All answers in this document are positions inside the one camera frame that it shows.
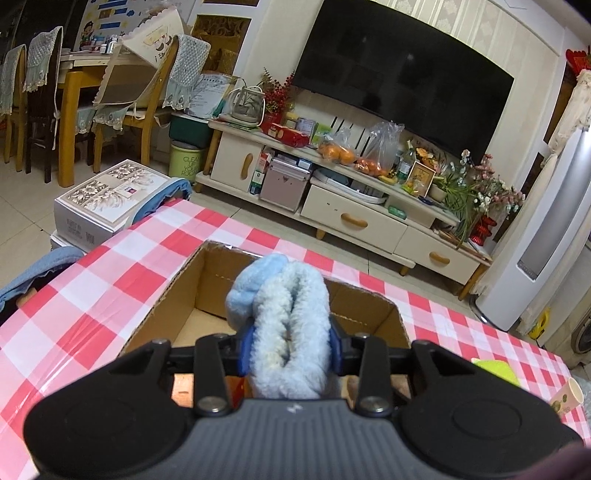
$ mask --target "wooden drawer handle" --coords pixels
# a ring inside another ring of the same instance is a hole
[[[246,180],[246,178],[248,177],[248,168],[250,168],[253,159],[254,156],[252,155],[252,153],[249,153],[246,157],[244,157],[242,171],[240,172],[240,178],[242,180]]]
[[[442,257],[437,252],[431,252],[429,254],[429,258],[431,260],[435,260],[436,262],[442,263],[443,265],[449,265],[449,258]]]
[[[342,213],[340,216],[340,219],[344,222],[351,223],[355,226],[358,226],[359,228],[367,228],[367,225],[368,225],[368,223],[365,220],[360,220],[358,218],[355,218],[348,213]]]

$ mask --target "beige curtain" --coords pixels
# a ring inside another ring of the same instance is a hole
[[[501,273],[508,266],[509,260],[514,252],[517,240],[525,231],[525,227],[530,222],[535,209],[537,208],[558,161],[558,156],[562,153],[567,140],[578,127],[588,127],[591,121],[591,72],[584,70],[577,78],[577,86],[574,88],[573,95],[564,111],[552,138],[549,147],[551,154],[545,161],[545,166],[540,176],[535,181],[533,188],[525,202],[524,207],[517,215],[501,241],[495,247],[492,257],[493,264],[482,276],[480,281],[472,288],[472,293],[482,294],[494,285]],[[564,280],[566,274],[573,266],[577,257],[585,245],[585,241],[591,231],[591,212],[587,214],[571,246],[568,248],[565,256],[560,261],[551,278],[536,295],[524,314],[521,316],[522,322],[518,328],[521,333],[527,333],[537,320],[540,313],[552,299],[553,294]]]

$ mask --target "tv stand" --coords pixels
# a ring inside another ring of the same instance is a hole
[[[398,185],[390,186],[352,168],[324,161],[316,150],[292,148],[259,131],[219,121],[209,121],[209,126],[214,130],[215,141],[210,146],[204,171],[196,177],[197,192],[201,185],[206,185],[311,225],[316,228],[319,240],[328,232],[401,264],[401,275],[406,275],[416,264],[423,265],[464,285],[462,299],[492,262],[490,257],[468,244],[456,249],[440,237],[433,229],[434,221],[456,226],[458,218],[441,208],[426,205]],[[406,212],[407,218],[402,220],[390,214],[383,205],[361,202],[314,177],[303,204],[295,212],[265,202],[248,192],[256,160],[264,147],[298,156],[384,192],[392,205]],[[362,218],[366,226],[360,228],[347,222],[347,216],[342,218],[343,213]]]

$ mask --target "glass bottle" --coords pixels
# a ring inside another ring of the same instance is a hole
[[[410,140],[407,140],[407,149],[400,157],[400,163],[398,164],[398,170],[396,172],[399,183],[404,183],[407,180],[408,174],[416,161],[417,156],[413,144]]]

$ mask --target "checkered tablecloth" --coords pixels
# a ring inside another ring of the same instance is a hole
[[[0,327],[0,479],[35,474],[22,441],[30,408],[113,360],[207,239],[261,255],[280,252],[326,277],[381,293],[398,306],[411,340],[431,340],[467,359],[505,360],[521,385],[546,400],[570,376],[560,358],[529,343],[220,213],[174,200],[83,257]],[[581,407],[565,422],[591,445]]]

